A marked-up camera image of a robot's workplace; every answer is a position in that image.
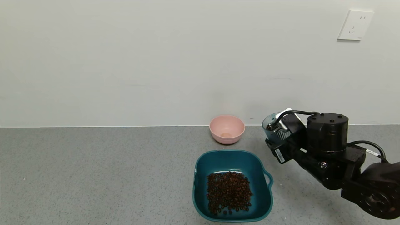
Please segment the coffee bean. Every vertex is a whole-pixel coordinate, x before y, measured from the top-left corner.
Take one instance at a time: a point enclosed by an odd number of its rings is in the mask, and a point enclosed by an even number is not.
[[[232,209],[236,211],[248,209],[250,203],[249,181],[243,173],[228,172],[210,174],[207,176],[207,199],[210,213],[221,213],[222,209],[228,208],[230,214]]]

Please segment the teal bowl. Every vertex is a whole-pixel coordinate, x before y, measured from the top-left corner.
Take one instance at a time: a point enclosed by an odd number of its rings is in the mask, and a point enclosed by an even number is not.
[[[253,192],[249,211],[233,211],[232,215],[222,212],[213,215],[208,210],[207,176],[211,173],[235,171],[243,173],[250,181]],[[242,150],[217,150],[204,153],[196,162],[193,183],[193,204],[204,218],[215,222],[245,223],[264,219],[272,209],[271,187],[274,180],[253,153]]]

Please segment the label sticker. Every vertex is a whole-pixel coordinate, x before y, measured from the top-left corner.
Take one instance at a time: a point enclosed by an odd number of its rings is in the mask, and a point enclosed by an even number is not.
[[[285,161],[285,159],[283,158],[282,153],[280,153],[280,150],[279,150],[279,149],[276,149],[276,150],[275,150],[275,153],[276,153],[276,155],[278,156],[279,161],[280,161],[281,163],[283,163],[283,162]]]
[[[368,152],[368,153],[370,153],[370,154],[373,154],[374,156],[379,156],[379,154],[378,153],[376,153],[376,152],[374,152],[374,151],[371,151],[371,150],[369,150],[369,149],[367,149],[367,150],[365,150],[366,152]]]

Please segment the wall outlet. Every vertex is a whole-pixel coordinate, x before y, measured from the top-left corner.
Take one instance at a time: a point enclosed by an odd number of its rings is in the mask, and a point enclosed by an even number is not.
[[[338,39],[361,40],[371,23],[374,13],[350,10]]]

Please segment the speckled countertop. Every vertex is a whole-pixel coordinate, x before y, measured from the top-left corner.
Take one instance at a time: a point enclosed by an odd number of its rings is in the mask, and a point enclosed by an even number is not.
[[[348,139],[377,142],[395,162],[399,134],[397,125],[360,125]],[[0,224],[216,224],[192,203],[196,160],[215,149],[251,151],[274,177],[272,211],[252,224],[399,223],[368,215],[294,161],[279,164],[264,139],[260,127],[232,146],[208,127],[1,128]]]

